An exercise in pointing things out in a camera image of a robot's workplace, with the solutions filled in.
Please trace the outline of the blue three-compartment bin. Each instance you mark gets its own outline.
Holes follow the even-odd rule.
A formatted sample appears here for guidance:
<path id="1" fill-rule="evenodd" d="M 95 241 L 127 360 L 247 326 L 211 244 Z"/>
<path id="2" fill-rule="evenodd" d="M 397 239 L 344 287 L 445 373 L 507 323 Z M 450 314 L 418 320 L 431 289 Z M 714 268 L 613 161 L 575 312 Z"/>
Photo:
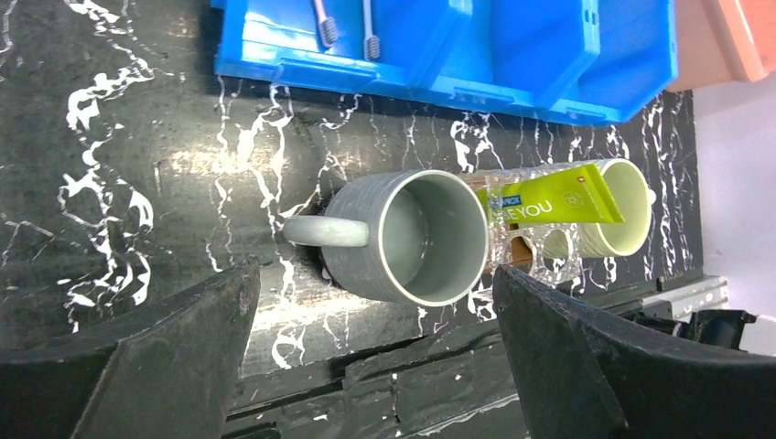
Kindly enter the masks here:
<path id="1" fill-rule="evenodd" d="M 363 52 L 362 1 L 217 1 L 220 75 L 371 94 L 551 123 L 626 123 L 678 74 L 671 1 L 372 1 L 381 56 Z"/>

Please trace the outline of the grey-blue ceramic mug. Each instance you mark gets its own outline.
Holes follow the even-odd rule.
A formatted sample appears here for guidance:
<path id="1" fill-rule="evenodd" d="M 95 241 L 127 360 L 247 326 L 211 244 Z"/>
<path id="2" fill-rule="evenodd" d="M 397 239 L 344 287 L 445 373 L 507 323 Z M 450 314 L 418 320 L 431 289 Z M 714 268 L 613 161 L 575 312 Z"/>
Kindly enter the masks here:
<path id="1" fill-rule="evenodd" d="M 463 180 L 436 169 L 359 177 L 321 215 L 283 226 L 318 247 L 334 282 L 375 301 L 450 305 L 480 279 L 490 247 L 483 208 Z"/>

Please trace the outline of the clear plastic toothbrush holder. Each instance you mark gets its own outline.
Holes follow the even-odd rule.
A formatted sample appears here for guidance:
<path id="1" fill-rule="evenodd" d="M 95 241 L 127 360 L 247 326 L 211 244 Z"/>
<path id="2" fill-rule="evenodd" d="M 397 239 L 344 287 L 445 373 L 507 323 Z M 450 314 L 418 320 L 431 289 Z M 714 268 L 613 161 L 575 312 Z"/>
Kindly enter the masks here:
<path id="1" fill-rule="evenodd" d="M 484 174 L 479 192 L 489 224 L 490 253 L 486 270 L 500 265 L 523 270 L 535 280 L 557 286 L 582 274 L 580 226 L 576 223 L 512 225 L 497 194 L 511 183 L 543 177 L 570 168 L 570 164 L 544 165 Z"/>

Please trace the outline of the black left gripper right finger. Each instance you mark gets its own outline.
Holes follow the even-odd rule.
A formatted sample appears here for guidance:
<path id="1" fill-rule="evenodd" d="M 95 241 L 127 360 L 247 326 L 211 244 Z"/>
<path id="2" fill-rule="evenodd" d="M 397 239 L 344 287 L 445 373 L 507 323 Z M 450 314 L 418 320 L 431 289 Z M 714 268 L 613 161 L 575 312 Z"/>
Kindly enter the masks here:
<path id="1" fill-rule="evenodd" d="M 626 318 L 508 265 L 492 292 L 531 437 L 775 435 L 775 359 L 741 346 L 754 315 Z"/>

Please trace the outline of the light green ceramic mug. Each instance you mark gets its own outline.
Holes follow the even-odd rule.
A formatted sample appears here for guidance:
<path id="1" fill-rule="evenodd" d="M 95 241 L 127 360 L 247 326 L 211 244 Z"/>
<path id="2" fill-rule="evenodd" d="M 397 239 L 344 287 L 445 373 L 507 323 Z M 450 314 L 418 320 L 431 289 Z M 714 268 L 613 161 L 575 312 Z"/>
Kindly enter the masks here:
<path id="1" fill-rule="evenodd" d="M 652 220 L 655 194 L 641 170 L 624 158 L 561 164 L 557 172 L 594 165 L 600 171 L 619 208 L 623 222 L 584 223 L 580 226 L 579 253 L 583 258 L 633 255 L 644 244 Z"/>

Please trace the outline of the yellow-green toothpaste tube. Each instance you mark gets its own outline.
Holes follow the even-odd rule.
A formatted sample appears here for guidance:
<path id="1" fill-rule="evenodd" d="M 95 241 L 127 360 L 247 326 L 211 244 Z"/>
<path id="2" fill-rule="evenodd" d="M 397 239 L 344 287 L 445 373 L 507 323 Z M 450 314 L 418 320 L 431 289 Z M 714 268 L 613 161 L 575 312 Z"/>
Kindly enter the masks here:
<path id="1" fill-rule="evenodd" d="M 625 221 L 594 164 L 553 172 L 525 168 L 491 174 L 475 184 L 474 192 L 487 216 L 507 224 Z"/>

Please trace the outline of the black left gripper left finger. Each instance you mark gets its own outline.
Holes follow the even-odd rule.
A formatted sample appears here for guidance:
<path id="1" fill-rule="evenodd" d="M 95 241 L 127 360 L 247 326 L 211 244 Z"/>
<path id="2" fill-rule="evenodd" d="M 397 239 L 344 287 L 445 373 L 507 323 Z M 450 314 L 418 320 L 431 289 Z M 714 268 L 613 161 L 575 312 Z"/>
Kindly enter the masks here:
<path id="1" fill-rule="evenodd" d="M 257 263 L 1 355 L 4 438 L 217 438 L 261 288 Z"/>

